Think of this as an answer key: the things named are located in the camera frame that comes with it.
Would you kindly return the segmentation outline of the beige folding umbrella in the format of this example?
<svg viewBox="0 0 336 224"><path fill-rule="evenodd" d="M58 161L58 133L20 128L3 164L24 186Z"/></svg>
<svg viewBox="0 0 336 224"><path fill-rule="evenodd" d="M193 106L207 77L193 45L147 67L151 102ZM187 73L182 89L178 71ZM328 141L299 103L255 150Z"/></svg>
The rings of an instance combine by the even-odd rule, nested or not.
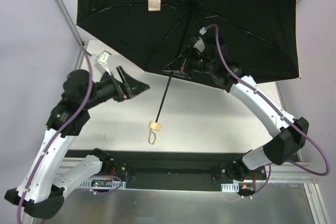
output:
<svg viewBox="0 0 336 224"><path fill-rule="evenodd" d="M297 0L77 0L77 25L140 69L168 74L192 37L257 83L299 77ZM216 87L194 73L192 82Z"/></svg>

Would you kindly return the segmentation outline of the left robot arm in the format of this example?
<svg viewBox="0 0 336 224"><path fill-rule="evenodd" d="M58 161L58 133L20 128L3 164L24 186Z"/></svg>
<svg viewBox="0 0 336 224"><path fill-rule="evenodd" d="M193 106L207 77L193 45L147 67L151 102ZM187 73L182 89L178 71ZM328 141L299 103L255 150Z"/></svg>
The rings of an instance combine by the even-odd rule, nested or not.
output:
<svg viewBox="0 0 336 224"><path fill-rule="evenodd" d="M111 155L95 148L84 160L64 175L58 169L75 138L90 119L89 110L110 99L117 102L132 99L148 90L148 84L132 78L121 66L120 80L104 72L93 82L90 71L72 71L63 83L60 102L52 109L40 150L24 181L9 189L5 199L17 205L17 222L24 212L33 218L51 219L65 199L89 177L112 175Z"/></svg>

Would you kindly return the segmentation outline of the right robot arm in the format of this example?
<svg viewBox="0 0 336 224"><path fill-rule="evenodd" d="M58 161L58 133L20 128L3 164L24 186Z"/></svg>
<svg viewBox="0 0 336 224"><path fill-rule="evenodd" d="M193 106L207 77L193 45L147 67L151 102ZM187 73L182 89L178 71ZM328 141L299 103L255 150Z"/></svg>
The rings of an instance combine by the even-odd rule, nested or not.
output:
<svg viewBox="0 0 336 224"><path fill-rule="evenodd" d="M226 168L228 177L242 182L261 166L282 165L288 161L305 145L306 140L298 130L307 133L309 123L282 110L258 87L252 76L245 75L237 66L229 66L222 58L208 49L199 51L186 46L163 72L185 79L191 79L194 73L210 75L216 85L241 101L267 129L272 138L268 143L248 151Z"/></svg>

